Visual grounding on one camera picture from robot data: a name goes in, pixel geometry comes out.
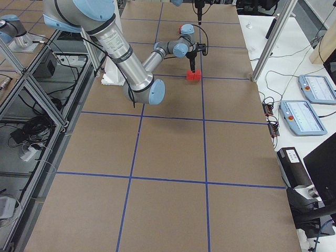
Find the device screen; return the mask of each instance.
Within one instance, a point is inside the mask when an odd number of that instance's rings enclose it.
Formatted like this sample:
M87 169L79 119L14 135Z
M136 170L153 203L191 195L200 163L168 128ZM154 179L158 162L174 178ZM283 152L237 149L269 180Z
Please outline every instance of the device screen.
M305 78L315 99L329 101L335 100L332 91L323 77L306 76Z
M288 102L287 105L301 132L322 130L306 102Z

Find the robotic arm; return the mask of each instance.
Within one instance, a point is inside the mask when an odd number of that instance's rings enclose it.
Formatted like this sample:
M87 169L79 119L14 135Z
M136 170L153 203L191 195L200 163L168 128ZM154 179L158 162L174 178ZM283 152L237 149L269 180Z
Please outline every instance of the robotic arm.
M182 0L172 2L179 5ZM44 0L47 25L72 33L80 33L83 28L97 38L126 76L128 83L123 90L129 100L159 104L164 98L165 85L162 80L154 79L152 71L167 54L182 58L196 50L193 26L183 26L178 40L155 44L154 52L141 64L115 24L115 16L113 0Z
M14 40L22 48L28 47L33 43L20 19L15 15L0 17L0 38L6 44Z

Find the white power supply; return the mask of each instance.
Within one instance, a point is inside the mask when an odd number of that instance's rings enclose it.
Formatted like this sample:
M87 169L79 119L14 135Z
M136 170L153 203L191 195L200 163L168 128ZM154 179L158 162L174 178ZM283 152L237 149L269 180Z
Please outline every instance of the white power supply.
M14 215L16 199L0 196L0 219L11 218Z

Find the black monitor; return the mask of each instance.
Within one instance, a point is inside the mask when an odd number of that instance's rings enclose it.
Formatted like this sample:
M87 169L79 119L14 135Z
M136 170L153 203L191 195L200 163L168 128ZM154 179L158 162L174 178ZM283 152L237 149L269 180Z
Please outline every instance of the black monitor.
M316 237L321 226L330 218L336 221L336 133L303 158L308 174L322 202L306 199L295 190L287 189L289 204L296 228L306 232L308 238ZM333 235L329 223L323 235Z

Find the white plug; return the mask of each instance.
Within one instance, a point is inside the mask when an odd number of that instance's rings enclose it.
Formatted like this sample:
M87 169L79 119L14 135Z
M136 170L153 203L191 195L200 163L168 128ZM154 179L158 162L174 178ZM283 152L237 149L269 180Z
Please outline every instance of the white plug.
M29 146L28 151L23 156L21 156L20 158L23 161L28 162L35 155L36 152L37 152L37 150L34 147Z

